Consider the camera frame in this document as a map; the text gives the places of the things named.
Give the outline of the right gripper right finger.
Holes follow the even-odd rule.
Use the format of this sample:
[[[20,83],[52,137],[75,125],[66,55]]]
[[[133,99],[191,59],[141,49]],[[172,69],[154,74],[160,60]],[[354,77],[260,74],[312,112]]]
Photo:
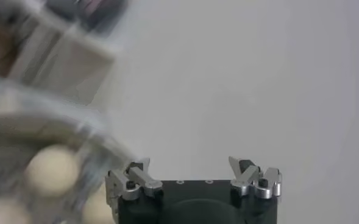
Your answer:
[[[257,198],[269,200],[282,195],[282,173],[279,169],[269,167],[264,172],[251,160],[232,156],[229,157],[229,164],[235,176],[230,185],[240,197],[253,193]]]

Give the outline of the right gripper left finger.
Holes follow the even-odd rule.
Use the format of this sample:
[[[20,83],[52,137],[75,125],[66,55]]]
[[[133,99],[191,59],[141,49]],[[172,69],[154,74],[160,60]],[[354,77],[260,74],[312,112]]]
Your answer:
[[[119,199],[137,201],[142,196],[154,200],[163,197],[163,182],[148,174],[150,159],[130,162],[123,170],[109,170],[105,176],[106,202],[112,212],[118,209]]]

